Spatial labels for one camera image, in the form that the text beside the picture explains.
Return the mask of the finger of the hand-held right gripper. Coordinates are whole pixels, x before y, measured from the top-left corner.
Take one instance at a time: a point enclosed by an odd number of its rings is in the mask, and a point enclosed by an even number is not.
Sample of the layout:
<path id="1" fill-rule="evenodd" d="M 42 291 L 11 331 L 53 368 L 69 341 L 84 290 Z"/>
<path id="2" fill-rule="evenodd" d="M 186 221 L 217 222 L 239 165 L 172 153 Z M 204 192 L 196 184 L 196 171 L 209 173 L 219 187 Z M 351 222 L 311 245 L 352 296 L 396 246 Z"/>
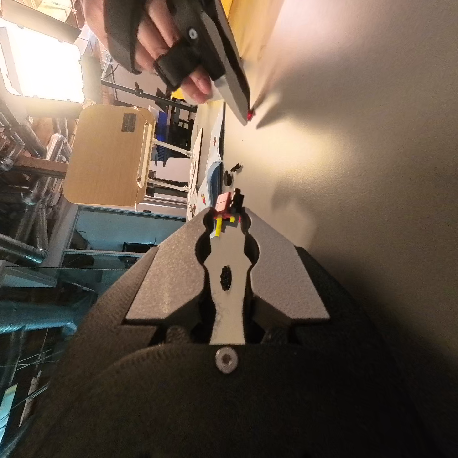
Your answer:
<path id="1" fill-rule="evenodd" d="M 244 72 L 240 78 L 231 64 L 229 52 L 224 46 L 225 34 L 218 31 L 215 22 L 205 12 L 201 13 L 201 19 L 224 67 L 222 76 L 214 81 L 215 87 L 237 120 L 245 126 L 248 123 L 248 90 L 243 88 L 246 83 Z"/>
<path id="2" fill-rule="evenodd" d="M 221 1 L 219 0 L 214 1 L 214 22 L 218 28 L 218 31 L 221 34 L 223 33 L 225 34 L 225 36 L 223 37 L 224 46 L 226 50 L 228 50 L 229 52 L 230 62 L 233 66 L 235 66 L 238 76 L 242 78 L 242 72 L 244 72 L 242 59 L 239 55 L 236 41 L 233 36 L 228 19 L 226 17 L 226 13 L 224 11 Z M 243 84 L 243 88 L 248 90 L 248 110 L 249 110 L 250 109 L 250 88 L 249 88 L 249 84 L 248 84 L 246 75 L 245 75 L 245 78 L 246 78 L 246 83 Z"/>

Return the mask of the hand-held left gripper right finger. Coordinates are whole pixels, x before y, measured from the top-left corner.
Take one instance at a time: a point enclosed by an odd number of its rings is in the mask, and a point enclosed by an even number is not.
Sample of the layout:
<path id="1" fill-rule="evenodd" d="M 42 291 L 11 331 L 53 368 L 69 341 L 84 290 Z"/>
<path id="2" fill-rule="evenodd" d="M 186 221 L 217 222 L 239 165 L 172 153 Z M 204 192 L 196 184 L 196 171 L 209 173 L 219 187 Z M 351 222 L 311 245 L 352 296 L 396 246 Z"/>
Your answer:
<path id="1" fill-rule="evenodd" d="M 320 323 L 330 319 L 295 245 L 245 207 L 241 219 L 248 318 L 255 323 Z"/>

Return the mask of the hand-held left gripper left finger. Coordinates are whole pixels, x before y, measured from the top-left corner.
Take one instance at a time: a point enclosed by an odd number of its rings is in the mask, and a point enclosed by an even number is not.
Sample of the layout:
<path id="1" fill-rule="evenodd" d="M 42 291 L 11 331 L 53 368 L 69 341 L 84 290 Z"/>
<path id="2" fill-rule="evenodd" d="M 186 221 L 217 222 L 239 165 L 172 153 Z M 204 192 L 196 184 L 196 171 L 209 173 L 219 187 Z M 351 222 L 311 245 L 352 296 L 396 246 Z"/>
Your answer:
<path id="1" fill-rule="evenodd" d="M 213 208 L 206 208 L 158 247 L 126 321 L 201 321 L 209 291 L 204 261 L 211 252 Z"/>

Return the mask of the red yellow lego model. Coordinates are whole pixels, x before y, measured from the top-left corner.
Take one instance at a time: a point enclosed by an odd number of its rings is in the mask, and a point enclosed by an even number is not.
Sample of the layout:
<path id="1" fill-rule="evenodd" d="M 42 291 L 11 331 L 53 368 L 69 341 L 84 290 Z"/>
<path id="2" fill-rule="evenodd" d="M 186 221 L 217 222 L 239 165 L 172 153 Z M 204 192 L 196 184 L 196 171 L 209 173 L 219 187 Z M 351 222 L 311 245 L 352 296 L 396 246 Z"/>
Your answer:
<path id="1" fill-rule="evenodd" d="M 217 197 L 214 206 L 214 232 L 212 237 L 220 237 L 226 225 L 236 227 L 242 219 L 245 196 L 239 188 L 234 188 L 230 192 L 225 192 Z"/>

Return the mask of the person's right hand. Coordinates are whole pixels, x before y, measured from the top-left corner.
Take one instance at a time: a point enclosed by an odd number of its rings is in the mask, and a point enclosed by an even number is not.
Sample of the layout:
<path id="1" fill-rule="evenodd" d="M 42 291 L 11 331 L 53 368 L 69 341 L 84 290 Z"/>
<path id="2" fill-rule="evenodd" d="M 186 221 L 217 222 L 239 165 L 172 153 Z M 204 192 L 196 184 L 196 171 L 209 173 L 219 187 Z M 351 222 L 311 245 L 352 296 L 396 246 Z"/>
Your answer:
<path id="1" fill-rule="evenodd" d="M 83 13 L 90 30 L 108 49 L 108 37 L 104 23 L 104 1 L 82 1 Z M 155 72 L 154 62 L 166 54 L 181 39 L 172 15 L 164 0 L 146 1 L 139 24 L 135 48 L 135 68 L 138 71 Z M 198 67 L 186 77 L 180 87 L 186 100 L 203 104 L 213 96 L 210 77 Z"/>

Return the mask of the open instruction booklet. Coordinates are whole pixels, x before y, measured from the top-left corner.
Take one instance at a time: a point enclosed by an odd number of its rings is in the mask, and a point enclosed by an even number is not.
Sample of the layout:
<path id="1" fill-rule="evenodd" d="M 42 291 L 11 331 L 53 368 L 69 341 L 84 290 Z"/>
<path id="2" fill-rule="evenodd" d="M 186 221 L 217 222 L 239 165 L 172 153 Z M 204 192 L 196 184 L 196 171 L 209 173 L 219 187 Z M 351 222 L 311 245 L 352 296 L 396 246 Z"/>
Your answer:
<path id="1" fill-rule="evenodd" d="M 198 135 L 191 151 L 191 165 L 187 192 L 186 220 L 190 221 L 202 210 L 213 207 L 222 189 L 221 168 L 224 151 L 224 122 L 226 103 L 219 107 L 218 115 L 209 137 L 208 154 L 205 168 L 199 171 L 202 153 L 205 151 L 203 143 L 203 128 Z"/>

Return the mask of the black light stand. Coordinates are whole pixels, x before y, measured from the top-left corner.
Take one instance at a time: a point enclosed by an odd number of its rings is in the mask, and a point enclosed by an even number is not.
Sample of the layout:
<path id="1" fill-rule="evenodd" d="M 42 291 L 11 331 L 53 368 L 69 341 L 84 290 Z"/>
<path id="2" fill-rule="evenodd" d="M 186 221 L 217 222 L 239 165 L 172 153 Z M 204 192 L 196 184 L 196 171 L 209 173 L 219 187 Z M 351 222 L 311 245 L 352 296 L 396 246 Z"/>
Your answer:
<path id="1" fill-rule="evenodd" d="M 146 99 L 146 100 L 152 101 L 159 108 L 173 107 L 173 108 L 176 108 L 176 109 L 182 109 L 182 110 L 188 111 L 190 113 L 196 113 L 197 112 L 197 106 L 187 105 L 186 103 L 180 103 L 180 102 L 174 101 L 172 99 L 166 99 L 164 97 L 159 97 L 159 96 L 155 96 L 155 95 L 152 95 L 152 94 L 148 94 L 148 93 L 144 92 L 140 88 L 137 88 L 137 89 L 127 88 L 127 87 L 124 87 L 122 85 L 106 81 L 104 79 L 102 79 L 100 81 L 100 83 L 103 86 L 106 86 L 108 88 L 111 88 L 111 89 L 114 89 L 114 90 L 117 90 L 117 91 L 121 91 L 121 92 L 124 92 L 124 93 L 127 93 L 127 94 L 135 95 L 138 98 L 142 98 L 142 99 Z"/>

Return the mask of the wooden book stand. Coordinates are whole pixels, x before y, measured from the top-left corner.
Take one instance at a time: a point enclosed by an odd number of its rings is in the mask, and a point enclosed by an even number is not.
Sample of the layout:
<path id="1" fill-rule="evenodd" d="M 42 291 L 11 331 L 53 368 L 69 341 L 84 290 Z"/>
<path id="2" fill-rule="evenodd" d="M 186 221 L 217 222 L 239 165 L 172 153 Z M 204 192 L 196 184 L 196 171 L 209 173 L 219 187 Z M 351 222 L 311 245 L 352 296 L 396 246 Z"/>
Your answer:
<path id="1" fill-rule="evenodd" d="M 136 208 L 146 196 L 154 146 L 186 158 L 191 151 L 159 141 L 151 111 L 91 105 L 78 119 L 63 194 L 73 204 Z"/>

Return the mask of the bent silver duct pipes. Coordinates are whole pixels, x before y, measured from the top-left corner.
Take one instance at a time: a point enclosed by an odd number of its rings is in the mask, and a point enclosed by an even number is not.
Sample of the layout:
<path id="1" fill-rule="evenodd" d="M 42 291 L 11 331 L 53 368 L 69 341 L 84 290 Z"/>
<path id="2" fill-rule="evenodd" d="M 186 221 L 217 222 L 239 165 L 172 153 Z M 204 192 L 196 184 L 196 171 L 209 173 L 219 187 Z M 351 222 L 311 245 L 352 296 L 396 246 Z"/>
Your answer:
<path id="1" fill-rule="evenodd" d="M 67 138 L 45 147 L 1 101 L 1 260 L 39 265 L 49 255 L 48 215 L 60 200 L 71 155 Z"/>

